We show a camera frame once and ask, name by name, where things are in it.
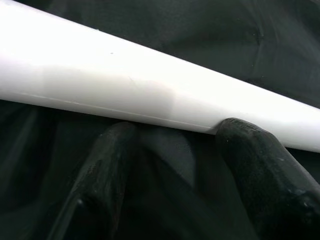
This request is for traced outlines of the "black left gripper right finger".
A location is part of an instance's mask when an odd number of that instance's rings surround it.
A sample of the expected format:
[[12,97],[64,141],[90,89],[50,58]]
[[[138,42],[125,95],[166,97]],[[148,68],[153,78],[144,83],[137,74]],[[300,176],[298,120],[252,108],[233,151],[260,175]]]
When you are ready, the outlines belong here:
[[261,240],[319,239],[320,186],[273,134],[228,118],[215,141]]

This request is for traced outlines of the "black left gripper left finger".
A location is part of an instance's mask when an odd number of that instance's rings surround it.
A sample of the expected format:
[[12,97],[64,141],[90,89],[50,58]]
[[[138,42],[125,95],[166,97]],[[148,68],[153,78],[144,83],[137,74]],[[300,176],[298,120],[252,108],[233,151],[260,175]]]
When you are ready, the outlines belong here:
[[110,126],[93,144],[47,238],[112,240],[138,156],[137,128],[128,122]]

